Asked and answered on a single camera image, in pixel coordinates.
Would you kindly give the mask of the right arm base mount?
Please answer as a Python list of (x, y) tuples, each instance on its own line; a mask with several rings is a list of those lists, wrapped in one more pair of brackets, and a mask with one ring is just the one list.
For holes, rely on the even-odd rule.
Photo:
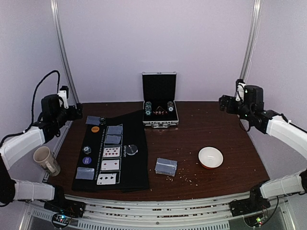
[(244, 221), (249, 227), (262, 227), (268, 217), (268, 208), (271, 207), (269, 200), (252, 199), (233, 200), (229, 203), (233, 217), (245, 216)]

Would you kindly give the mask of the orange big blind button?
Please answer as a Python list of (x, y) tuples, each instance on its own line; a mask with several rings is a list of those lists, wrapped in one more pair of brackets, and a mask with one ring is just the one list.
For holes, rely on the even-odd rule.
[(98, 133), (99, 130), (100, 130), (100, 127), (99, 127), (99, 126), (94, 126), (94, 127), (91, 128), (91, 131), (92, 131), (93, 133)]

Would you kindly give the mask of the ten of diamonds card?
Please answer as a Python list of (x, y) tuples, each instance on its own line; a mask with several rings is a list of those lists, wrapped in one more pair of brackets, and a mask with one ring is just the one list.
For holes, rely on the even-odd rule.
[(117, 158), (121, 156), (121, 147), (104, 147), (103, 158)]

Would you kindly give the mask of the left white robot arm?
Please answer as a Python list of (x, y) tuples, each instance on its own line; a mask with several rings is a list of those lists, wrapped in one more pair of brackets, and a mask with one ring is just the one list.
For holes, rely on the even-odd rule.
[(65, 198), (62, 187), (12, 179), (9, 169), (21, 158), (38, 147), (60, 136), (60, 130), (68, 121), (81, 119), (82, 105), (68, 104), (69, 88), (62, 86), (58, 93), (41, 100), (42, 112), (36, 122), (17, 134), (8, 135), (0, 143), (0, 205), (13, 201), (44, 200), (59, 213), (69, 209), (71, 202)]

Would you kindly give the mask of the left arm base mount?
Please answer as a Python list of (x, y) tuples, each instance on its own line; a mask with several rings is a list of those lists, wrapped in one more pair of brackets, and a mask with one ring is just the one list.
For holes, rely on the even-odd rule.
[(51, 223), (55, 228), (63, 229), (68, 227), (76, 218), (82, 218), (86, 204), (80, 201), (64, 199), (59, 201), (44, 201), (44, 209), (54, 212)]

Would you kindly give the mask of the grey playing card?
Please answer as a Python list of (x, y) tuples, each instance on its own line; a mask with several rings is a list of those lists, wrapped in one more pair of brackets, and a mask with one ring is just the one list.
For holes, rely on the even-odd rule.
[(100, 117), (97, 116), (87, 116), (86, 119), (86, 124), (87, 125), (94, 125), (94, 126), (98, 126), (100, 125)]
[(94, 168), (78, 167), (75, 179), (93, 180), (95, 175)]

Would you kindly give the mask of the three of spades card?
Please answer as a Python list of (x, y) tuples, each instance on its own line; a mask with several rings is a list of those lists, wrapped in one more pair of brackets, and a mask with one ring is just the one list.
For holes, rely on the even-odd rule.
[(117, 183), (117, 173), (101, 173), (99, 174), (96, 184), (97, 185), (114, 185)]

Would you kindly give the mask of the deck of grey cards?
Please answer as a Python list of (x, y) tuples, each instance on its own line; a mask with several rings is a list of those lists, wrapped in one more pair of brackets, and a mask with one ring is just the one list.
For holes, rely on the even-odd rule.
[(177, 171), (177, 161), (157, 158), (155, 173), (174, 177)]

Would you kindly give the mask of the poker chip stack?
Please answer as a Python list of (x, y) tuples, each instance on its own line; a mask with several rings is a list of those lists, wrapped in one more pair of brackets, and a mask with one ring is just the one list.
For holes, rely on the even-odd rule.
[(100, 125), (105, 125), (106, 124), (106, 118), (104, 117), (104, 116), (101, 116), (100, 118), (99, 118), (99, 123), (100, 123)]

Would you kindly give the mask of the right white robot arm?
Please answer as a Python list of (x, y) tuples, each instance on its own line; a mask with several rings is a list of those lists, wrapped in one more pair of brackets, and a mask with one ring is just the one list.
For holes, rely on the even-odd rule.
[(229, 114), (245, 120), (248, 128), (255, 128), (273, 142), (268, 150), (273, 156), (262, 154), (271, 179), (253, 187), (246, 208), (257, 211), (270, 198), (305, 195), (307, 193), (307, 170), (302, 163), (295, 167), (295, 162), (307, 161), (307, 132), (295, 125), (283, 113), (264, 108), (263, 89), (248, 85), (242, 79), (236, 80), (235, 96), (222, 95), (219, 108)]

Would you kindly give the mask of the black poker mat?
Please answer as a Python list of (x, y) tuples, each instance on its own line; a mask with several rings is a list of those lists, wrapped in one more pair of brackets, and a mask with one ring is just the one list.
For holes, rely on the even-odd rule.
[[(105, 125), (98, 125), (100, 127), (98, 133), (93, 133), (91, 131), (91, 128), (94, 127), (94, 125), (87, 125), (77, 161), (74, 179), (72, 182), (73, 191), (99, 191), (110, 189), (122, 191), (138, 191), (149, 188), (147, 168), (148, 149), (142, 119), (143, 111), (138, 110), (136, 112), (128, 113), (114, 118), (107, 118)], [(107, 145), (104, 143), (106, 135), (108, 135), (106, 133), (108, 126), (123, 126), (121, 145)], [(130, 156), (126, 153), (127, 145), (131, 144), (134, 144), (138, 147), (138, 153), (133, 156)], [(88, 155), (84, 154), (84, 146), (89, 146), (92, 152)], [(104, 147), (121, 147), (121, 156), (117, 158), (103, 158)], [(89, 165), (84, 165), (82, 163), (82, 159), (86, 156), (92, 158), (92, 163)], [(120, 159), (120, 170), (101, 171), (102, 160), (113, 159)], [(78, 167), (94, 168), (94, 179), (75, 179)], [(96, 181), (99, 174), (101, 173), (117, 173), (117, 183), (114, 185), (97, 185)]]

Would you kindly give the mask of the two of diamonds card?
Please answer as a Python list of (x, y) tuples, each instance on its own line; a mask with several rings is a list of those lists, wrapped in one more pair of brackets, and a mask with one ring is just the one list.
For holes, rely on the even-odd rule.
[(120, 170), (120, 159), (102, 160), (101, 171)]

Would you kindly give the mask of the purple small blind button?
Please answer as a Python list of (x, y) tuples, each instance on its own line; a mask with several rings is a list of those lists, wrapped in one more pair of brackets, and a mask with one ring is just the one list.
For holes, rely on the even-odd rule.
[(89, 165), (89, 164), (92, 163), (92, 158), (86, 156), (86, 157), (84, 157), (84, 158), (82, 159), (82, 163), (83, 163), (84, 165)]

